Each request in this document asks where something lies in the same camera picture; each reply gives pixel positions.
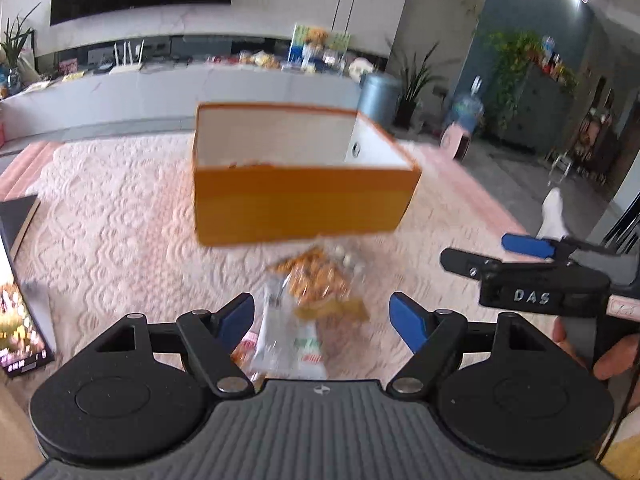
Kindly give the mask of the person's right hand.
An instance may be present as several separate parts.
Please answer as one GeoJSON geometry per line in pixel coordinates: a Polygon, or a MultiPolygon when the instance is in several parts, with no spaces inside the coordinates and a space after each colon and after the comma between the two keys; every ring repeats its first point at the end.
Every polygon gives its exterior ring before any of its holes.
{"type": "MultiPolygon", "coordinates": [[[[574,361],[582,367],[586,367],[585,360],[575,351],[570,341],[562,318],[559,316],[554,320],[551,339],[563,349],[574,361]]],[[[632,369],[634,368],[634,358],[639,344],[639,335],[628,335],[616,342],[614,346],[605,352],[600,360],[593,365],[592,376],[606,382],[608,391],[612,394],[615,402],[616,412],[622,412],[626,417],[629,412],[634,411],[639,405],[639,385],[634,387],[634,393],[626,408],[623,408],[624,400],[630,386],[632,369]]]]}

